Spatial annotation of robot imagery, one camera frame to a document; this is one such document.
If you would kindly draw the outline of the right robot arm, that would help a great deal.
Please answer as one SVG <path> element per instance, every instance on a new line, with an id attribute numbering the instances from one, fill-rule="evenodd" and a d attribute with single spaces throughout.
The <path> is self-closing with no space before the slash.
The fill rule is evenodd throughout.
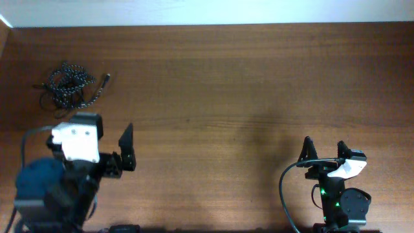
<path id="1" fill-rule="evenodd" d="M 323 223 L 316 223 L 313 232 L 359 232 L 366 225 L 372 197 L 358 188 L 346 188 L 345 181 L 356 177 L 367 165 L 360 150 L 348 148 L 344 141 L 337 143 L 333 161 L 318 158 L 312 139 L 304 138 L 298 167 L 307 168 L 305 178 L 317 180 L 320 189 Z"/>

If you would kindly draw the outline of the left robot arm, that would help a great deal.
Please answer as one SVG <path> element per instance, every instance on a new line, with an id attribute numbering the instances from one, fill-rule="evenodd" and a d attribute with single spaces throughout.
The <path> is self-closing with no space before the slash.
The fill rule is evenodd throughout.
<path id="1" fill-rule="evenodd" d="M 83 232 L 93 216 L 103 178 L 119 179 L 136 168 L 133 125 L 118 141 L 120 153 L 103 153 L 100 121 L 70 121 L 45 126 L 52 157 L 24 164 L 16 177 L 16 232 Z"/>

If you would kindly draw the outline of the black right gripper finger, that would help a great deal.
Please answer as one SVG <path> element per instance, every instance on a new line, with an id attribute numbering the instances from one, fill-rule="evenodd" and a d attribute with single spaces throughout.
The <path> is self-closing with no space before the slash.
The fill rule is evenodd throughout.
<path id="1" fill-rule="evenodd" d="M 338 147 L 338 158 L 348 159 L 351 156 L 351 150 L 347 147 L 344 141 L 339 141 L 337 143 Z"/>
<path id="2" fill-rule="evenodd" d="M 303 141 L 303 147 L 298 158 L 298 162 L 317 159 L 317 152 L 314 147 L 313 140 L 306 136 Z"/>

